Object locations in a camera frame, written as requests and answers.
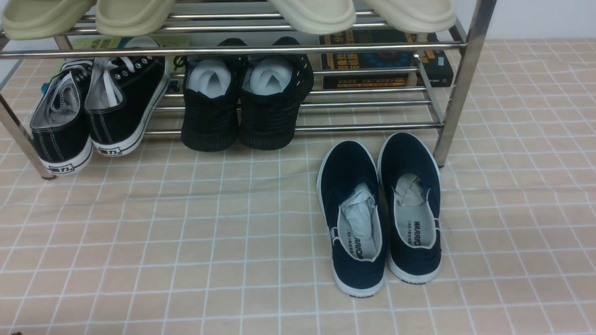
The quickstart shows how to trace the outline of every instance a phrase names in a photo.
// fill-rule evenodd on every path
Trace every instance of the white rubber sole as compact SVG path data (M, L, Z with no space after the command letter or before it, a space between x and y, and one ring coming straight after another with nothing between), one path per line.
M31 8L33 4L29 1L24 0L12 0L16 4L9 4L7 8L10 10L15 6L22 6L23 8ZM65 7L64 11L60 12L60 15L52 18L43 18L44 20L38 20L37 22L27 20L23 17L23 21L20 21L18 17L12 17L8 11L5 11L3 16L4 32L6 36L13 40L26 40L26 39L42 39L50 38L70 30L80 20L85 13L87 13L91 7L95 4L95 1L90 0L74 0L70 1L71 4ZM54 2L35 2L36 10L40 13L50 13L57 4Z
M89 161L91 160L92 154L93 144L91 142L91 137L89 137L87 139L87 143L85 144L85 148L83 148L83 151L81 151L76 157L59 163L50 163L42 159L41 163L45 166L45 169L48 170L48 172L51 174L68 175L70 173L79 172L85 166L87 166L87 164L89 164Z
M323 212L323 220L325 220L325 226L329 227L327 225L327 216L325 216L325 210L323 207L323 198L322 198L322 194L321 194L321 176L323 173L323 169L325 168L325 163L327 162L327 159L329 158L329 155L331 154L331 152L333 151L333 149L335 149L336 146L340 145L336 144L333 148L331 148L331 150L329 150L329 152L327 153L327 155L325 156L325 158L323 159L323 163L321 164L321 167L319 168L319 173L316 176L316 190L317 190L317 195L319 197L319 205L321 206L321 211ZM364 147L364 145L362 145L361 143L358 143L368 154L368 157L371 160L371 163L373 166L375 166L374 163L374 159L371 156L371 153L368 152L368 150ZM371 297L375 294L377 294L377 292L379 292L382 288L383 285L385 284L385 272L383 272L383 276L381 277L381 281L379 281L375 286L372 286L368 289L355 289L351 286L346 285L344 282L342 282L342 280L337 276L337 273L335 271L335 267L333 265L333 241L330 239L329 242L329 247L331 249L331 270L333 271L333 279L336 282L337 287L340 289L340 291L342 291L343 293L346 293L347 295L349 295L350 297L354 297L354 298L366 298L366 297Z
M353 4L348 8L349 15L343 15L336 22L320 22L307 17L290 5L290 0L268 0L284 19L296 30L314 35L326 35L350 29L356 23L356 10Z
M103 156L109 157L116 157L116 156L124 156L133 152L141 143L143 135L145 134L145 130L147 130L147 126L149 124L149 120L151 119L151 115L153 115L153 111L157 107L157 104L164 96L167 91L168 82L170 80L170 68L168 62L166 60L166 67L163 73L162 80L159 83L159 86L156 88L151 100L149 101L149 105L145 109L143 113L143 117L141 118L141 122L136 127L134 133L129 136L127 139L114 143L114 144L102 144L93 141L93 145L100 152Z
M383 183L382 183L382 179L381 176L382 171L381 171L381 158L383 157L383 153L385 152L385 147L387 147L387 143L389 143L389 140L394 137L395 135L400 134L400 133L395 133L391 136L388 137L388 139L385 140L385 142L383 143L383 146L381 147L381 151L378 154L378 159L377 159L377 179L379 180L379 184L381 185L381 188L383 187ZM420 141L419 138L417 138L416 136L413 136L415 139L418 140L418 142L420 142L420 144L424 147L424 149L426 149L426 152L429 154L429 156L432 158L433 160L433 164L434 164L434 168L437 170L437 175L440 176L440 170L439 170L439 166L437 165L437 161L434 160L434 156L433 154L430 152L430 150L426 147L426 145L424 145L424 143L422 141ZM439 189L441 189L441 179L439 178ZM400 269L397 264L395 264L395 262L393 261L392 257L391 257L391 251L389 252L389 257L388 258L388 263L389 263L389 269L391 270L391 272L393 272L393 274L400 279L401 281L408 283L408 284L413 284L413 285L422 285L425 283L428 283L429 281L431 281L432 279L434 279L435 277L437 277L437 275L440 272L441 269L441 262L439 262L439 266L437 266L437 268L426 275L412 275L409 274L407 272L405 272L404 270Z
M401 11L389 0L364 0L377 14L384 18L398 30L406 33L436 33L447 30L455 25L455 13L444 20L430 22L422 21Z
M117 0L125 5L127 1ZM142 36L150 34L163 26L176 0L160 0L161 3L155 8L151 15L137 23L126 24L116 20L105 19L104 14L97 13L97 31L103 35L109 36Z

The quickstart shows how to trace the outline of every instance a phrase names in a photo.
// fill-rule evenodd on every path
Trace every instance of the beige slipper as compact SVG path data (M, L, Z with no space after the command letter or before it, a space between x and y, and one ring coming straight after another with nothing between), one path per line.
M98 0L97 30L110 36L141 36L161 28L176 0Z
M87 13L96 0L10 0L2 22L10 39L40 39L62 35Z

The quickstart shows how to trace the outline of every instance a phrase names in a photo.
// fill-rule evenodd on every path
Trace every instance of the brand logo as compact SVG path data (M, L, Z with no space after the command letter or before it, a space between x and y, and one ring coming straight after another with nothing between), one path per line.
M122 151L120 148L113 148L113 149L100 149L100 153L104 156L121 156Z
M72 164L62 165L62 166L49 166L50 171L53 174L61 175L64 173L74 172L75 168Z
M362 259L362 244L360 238L354 238L354 248L356 249L356 257Z
M420 241L420 221L414 221L414 245L419 246L422 242Z

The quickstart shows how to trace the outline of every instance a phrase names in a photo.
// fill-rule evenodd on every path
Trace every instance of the shoe rack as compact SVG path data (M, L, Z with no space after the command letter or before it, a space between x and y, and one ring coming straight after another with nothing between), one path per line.
M185 4L199 2L200 0L179 0ZM251 47L200 47L191 46L185 48L148 48L148 49L111 49L111 50L73 50L69 36L97 35L97 30L92 24L95 23L95 16L87 15L80 23L85 26L75 26L63 36L56 36L54 39L59 50L42 51L4 51L8 39L4 31L0 32L0 60L8 59L44 59L44 58L92 58L92 57L122 57L132 55L153 55L153 56L175 56L175 55L217 55L217 54L320 54L328 52L371 52L371 51L414 51L412 63L409 67L386 68L386 69L359 69L359 70L323 70L315 71L317 77L326 75L356 75L356 74L395 74L407 73L408 86L397 88L361 88L361 89L333 89L315 90L312 95L333 96L359 95L359 94L387 94L392 97L389 101L359 101L359 102L326 102L326 103L304 103L302 109L314 108L366 108L377 107L403 107L403 106L427 106L432 116L429 122L406 122L406 123L379 123L379 124L351 124L351 125L321 125L321 126L298 126L297 132L354 132L354 131L403 131L407 129L436 129L438 140L434 148L434 157L439 166L445 164L451 142L455 135L458 121L464 107L464 102L470 89L472 77L476 70L480 52L485 41L486 32L491 22L495 9L496 0L477 0L476 7L469 29L466 31L459 20L449 32L452 41L449 42L422 42L426 41L424 34L418 35L416 43L392 43L392 44L357 44L357 45L302 45L302 46L251 46ZM373 29L375 27L389 27L383 21L368 23L371 18L378 18L373 11L357 12L358 21L353 29ZM268 21L282 19L278 13L237 13L237 14L171 14L161 29L155 34L168 33L238 33L238 32L283 32L294 31L289 24L270 24ZM257 21L259 24L246 24ZM208 26L208 21L232 22L226 25ZM461 54L461 60L455 75L454 84L449 97L449 102L444 110L441 109L434 96L433 89L419 54L425 50L446 50L457 49ZM416 86L419 73L423 86ZM180 79L183 75L173 75ZM400 98L405 93L421 92L422 99ZM167 94L165 101L172 101L175 98L181 99L182 94ZM18 146L23 150L31 164L39 172L43 179L54 179L55 176L49 173L41 164L39 157L33 148L31 134L23 126L18 117L14 114L5 98L0 95L0 122L6 127ZM184 111L184 106L159 106L156 113L173 113ZM148 129L145 136L179 135L180 129L151 130Z

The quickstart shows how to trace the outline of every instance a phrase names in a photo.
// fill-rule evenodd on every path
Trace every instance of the black canvas sneaker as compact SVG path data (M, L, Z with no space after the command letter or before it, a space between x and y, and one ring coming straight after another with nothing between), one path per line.
M298 45L283 37L274 45ZM277 150L294 138L298 108L314 77L306 55L249 57L240 96L240 142L258 150Z
M81 170L93 145L83 106L91 82L92 60L64 63L33 112L30 127L41 162L55 175Z
M237 38L219 46L246 46ZM238 137L238 98L245 56L176 57L177 67L186 66L184 76L184 124L182 142L197 151L222 151Z
M374 295L385 282L387 248L373 158L360 143L342 142L323 160L316 186L337 286L351 297Z
M433 155L415 136L392 135L381 149L378 175L389 204L389 268L420 285L440 271L441 186Z
M135 37L126 48L158 48ZM139 146L151 114L167 90L165 57L96 58L85 103L93 145L105 156L122 156Z

